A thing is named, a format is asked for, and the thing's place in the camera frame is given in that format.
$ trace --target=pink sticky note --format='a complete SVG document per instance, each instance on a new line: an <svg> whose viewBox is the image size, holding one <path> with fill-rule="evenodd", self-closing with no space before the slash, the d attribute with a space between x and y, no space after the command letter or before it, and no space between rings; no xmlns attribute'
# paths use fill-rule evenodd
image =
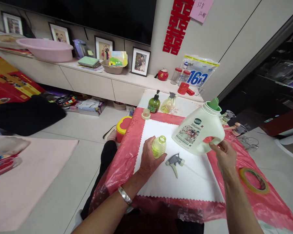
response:
<svg viewBox="0 0 293 234"><path fill-rule="evenodd" d="M213 3L214 0L195 0L190 12L190 17L201 23L204 23Z"/></svg>

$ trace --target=masking tape roll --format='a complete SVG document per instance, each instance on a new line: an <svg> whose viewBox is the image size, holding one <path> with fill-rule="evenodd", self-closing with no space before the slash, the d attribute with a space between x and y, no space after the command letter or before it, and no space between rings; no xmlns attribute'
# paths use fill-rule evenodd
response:
<svg viewBox="0 0 293 234"><path fill-rule="evenodd" d="M252 175L254 175L260 182L260 189L254 187L247 179L247 177L245 176L245 173L249 172ZM239 169L239 175L240 178L242 179L242 181L245 183L245 185L248 187L248 189L250 189L252 192L254 193L260 193L260 194L267 194L269 193L269 185L267 183L267 181L260 175L258 174L256 171L254 171L253 169L250 168L240 168Z"/></svg>

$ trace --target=tv screen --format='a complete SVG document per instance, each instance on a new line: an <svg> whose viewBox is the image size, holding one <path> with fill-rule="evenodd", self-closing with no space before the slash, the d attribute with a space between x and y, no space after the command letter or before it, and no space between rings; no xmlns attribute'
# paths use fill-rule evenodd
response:
<svg viewBox="0 0 293 234"><path fill-rule="evenodd" d="M0 0L0 3L151 45L156 0Z"/></svg>

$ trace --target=hand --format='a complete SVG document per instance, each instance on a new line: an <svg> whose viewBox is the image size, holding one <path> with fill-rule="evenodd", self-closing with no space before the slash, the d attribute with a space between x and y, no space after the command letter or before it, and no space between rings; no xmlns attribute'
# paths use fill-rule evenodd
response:
<svg viewBox="0 0 293 234"><path fill-rule="evenodd" d="M152 142L155 136L147 139L143 145L143 151L141 156L141 164L138 173L148 180L153 172L159 167L159 165L165 160L167 154L162 154L159 158L155 159L152 152Z"/></svg>
<svg viewBox="0 0 293 234"><path fill-rule="evenodd" d="M236 175L236 164L237 164L237 152L232 146L223 140L219 143L219 147L209 142L209 146L216 153L218 168L222 173L224 179L230 178Z"/></svg>

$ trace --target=notebook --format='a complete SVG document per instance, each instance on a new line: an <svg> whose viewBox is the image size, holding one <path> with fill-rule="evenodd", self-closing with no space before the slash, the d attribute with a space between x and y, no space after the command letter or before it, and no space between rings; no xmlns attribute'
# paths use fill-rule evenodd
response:
<svg viewBox="0 0 293 234"><path fill-rule="evenodd" d="M99 59L97 58L92 58L92 57L83 57L80 60L78 60L78 63L82 66L86 66L86 67L92 67L94 68L99 62Z"/></svg>

